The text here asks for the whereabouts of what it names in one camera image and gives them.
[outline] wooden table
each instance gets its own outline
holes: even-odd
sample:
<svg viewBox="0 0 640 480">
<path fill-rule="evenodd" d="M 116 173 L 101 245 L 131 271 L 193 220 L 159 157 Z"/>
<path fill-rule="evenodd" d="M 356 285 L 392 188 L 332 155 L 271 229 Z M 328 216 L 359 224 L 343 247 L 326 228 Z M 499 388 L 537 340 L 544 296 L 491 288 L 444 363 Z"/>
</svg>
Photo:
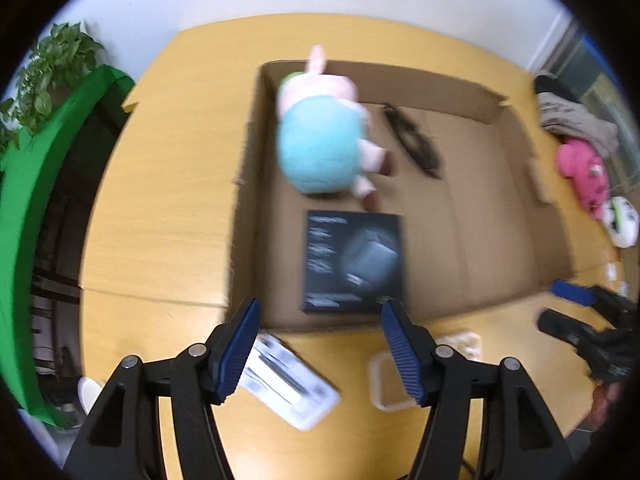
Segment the wooden table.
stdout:
<svg viewBox="0 0 640 480">
<path fill-rule="evenodd" d="M 126 101 L 133 113 L 102 183 L 82 266 L 89 376 L 106 380 L 129 353 L 144 360 L 173 356 L 204 340 L 223 319 L 234 179 L 253 81 L 260 64 L 303 59 L 315 43 L 334 59 L 431 70 L 505 95 L 530 133 L 543 182 L 565 220 L 578 280 L 611 285 L 604 264 L 617 260 L 616 253 L 554 169 L 558 144 L 538 127 L 524 70 L 461 41 L 382 20 L 324 14 L 231 20 L 178 34 Z M 602 325 L 593 312 L 542 294 L 428 327 L 436 335 L 476 330 L 488 362 L 517 356 L 568 431 L 590 405 L 591 383 L 569 348 L 536 331 L 536 313 L 546 304 Z M 366 363 L 386 348 L 380 331 L 282 337 L 338 387 L 342 402 L 301 433 L 239 390 L 215 410 L 236 478 L 292 478 L 302 468 L 305 479 L 394 479 L 406 473 L 426 410 L 389 414 L 370 404 Z M 465 451 L 472 462 L 478 409 L 472 410 Z M 180 478 L 167 402 L 161 410 L 169 475 Z"/>
</svg>

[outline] green cloth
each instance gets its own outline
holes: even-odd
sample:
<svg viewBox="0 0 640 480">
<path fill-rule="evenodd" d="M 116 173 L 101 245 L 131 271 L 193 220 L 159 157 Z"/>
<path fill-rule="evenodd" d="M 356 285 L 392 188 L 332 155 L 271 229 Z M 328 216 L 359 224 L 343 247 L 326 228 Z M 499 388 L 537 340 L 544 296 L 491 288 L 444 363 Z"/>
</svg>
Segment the green cloth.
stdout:
<svg viewBox="0 0 640 480">
<path fill-rule="evenodd" d="M 122 100 L 133 88 L 124 72 L 101 66 L 84 77 L 42 131 L 23 128 L 20 149 L 0 160 L 0 374 L 31 415 L 59 426 L 64 417 L 38 389 L 31 342 L 31 272 L 49 195 L 62 162 L 95 105 L 114 86 Z"/>
</svg>

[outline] cardboard flap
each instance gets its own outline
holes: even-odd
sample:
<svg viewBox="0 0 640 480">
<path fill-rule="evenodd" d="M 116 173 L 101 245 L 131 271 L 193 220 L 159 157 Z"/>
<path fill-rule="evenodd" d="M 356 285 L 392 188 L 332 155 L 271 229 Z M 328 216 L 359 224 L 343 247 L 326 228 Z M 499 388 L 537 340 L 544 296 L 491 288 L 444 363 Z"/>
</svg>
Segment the cardboard flap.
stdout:
<svg viewBox="0 0 640 480">
<path fill-rule="evenodd" d="M 282 78 L 303 71 L 304 61 L 272 61 L 264 65 L 270 90 L 278 91 Z M 491 124 L 500 115 L 505 97 L 487 88 L 450 76 L 401 66 L 331 60 L 325 73 L 343 75 L 358 88 L 359 101 L 391 102 L 395 106 L 432 110 Z"/>
<path fill-rule="evenodd" d="M 247 124 L 244 157 L 236 176 L 238 202 L 234 214 L 234 230 L 229 259 L 229 305 L 235 308 L 242 300 L 254 295 L 256 222 L 261 175 L 264 165 L 264 143 L 268 138 L 273 115 L 273 97 L 266 86 L 262 70 L 255 83 L 255 96 Z"/>
<path fill-rule="evenodd" d="M 540 166 L 538 165 L 538 160 L 533 157 L 529 159 L 529 176 L 531 177 L 531 183 L 533 184 L 533 187 L 536 190 L 536 195 L 540 199 L 540 202 L 544 204 L 552 204 L 553 199 L 551 198 L 551 195 L 549 195 L 549 193 L 547 192 L 545 183 L 542 180 L 542 175 L 540 174 Z"/>
<path fill-rule="evenodd" d="M 558 276 L 570 277 L 573 267 L 564 225 L 542 184 L 537 164 L 534 165 L 536 170 L 532 172 L 531 161 L 535 160 L 535 153 L 529 136 L 511 107 L 504 109 L 495 126 L 526 212 L 536 253 L 539 282 L 541 286 L 547 286 L 558 279 Z"/>
</svg>

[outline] black box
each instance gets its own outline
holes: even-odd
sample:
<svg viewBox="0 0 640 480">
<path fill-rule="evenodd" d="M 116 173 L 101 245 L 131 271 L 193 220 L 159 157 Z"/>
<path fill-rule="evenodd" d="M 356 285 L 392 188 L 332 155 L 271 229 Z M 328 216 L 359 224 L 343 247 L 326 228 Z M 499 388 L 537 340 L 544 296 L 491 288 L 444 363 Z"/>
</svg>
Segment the black box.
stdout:
<svg viewBox="0 0 640 480">
<path fill-rule="evenodd" d="M 379 313 L 402 301 L 397 215 L 308 211 L 304 312 Z"/>
</svg>

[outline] blue plush clothing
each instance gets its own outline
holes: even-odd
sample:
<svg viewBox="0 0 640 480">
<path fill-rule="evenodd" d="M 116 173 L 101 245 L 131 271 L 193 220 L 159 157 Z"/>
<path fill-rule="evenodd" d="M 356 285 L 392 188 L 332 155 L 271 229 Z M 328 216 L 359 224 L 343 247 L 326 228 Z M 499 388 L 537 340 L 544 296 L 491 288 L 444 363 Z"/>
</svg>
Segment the blue plush clothing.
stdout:
<svg viewBox="0 0 640 480">
<path fill-rule="evenodd" d="M 332 96 L 302 99 L 278 126 L 276 152 L 282 173 L 302 193 L 349 189 L 360 173 L 362 115 Z"/>
</svg>

